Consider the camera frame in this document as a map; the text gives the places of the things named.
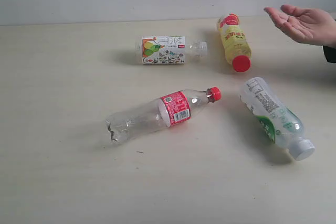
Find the person's open hand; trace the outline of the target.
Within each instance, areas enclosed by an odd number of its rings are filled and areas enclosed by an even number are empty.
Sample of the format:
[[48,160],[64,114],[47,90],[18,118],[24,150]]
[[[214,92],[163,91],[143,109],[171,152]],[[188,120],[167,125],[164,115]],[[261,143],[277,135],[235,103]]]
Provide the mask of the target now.
[[301,44],[335,48],[335,20],[318,8],[284,4],[280,9],[265,7],[274,25],[292,40]]

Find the dark sleeve forearm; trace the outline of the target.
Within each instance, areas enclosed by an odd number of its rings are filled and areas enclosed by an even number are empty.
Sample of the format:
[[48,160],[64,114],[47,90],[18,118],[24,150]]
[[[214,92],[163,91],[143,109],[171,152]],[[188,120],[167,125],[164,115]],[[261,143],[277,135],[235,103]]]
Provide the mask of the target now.
[[324,56],[329,63],[335,63],[335,20],[328,19],[323,28],[322,45]]

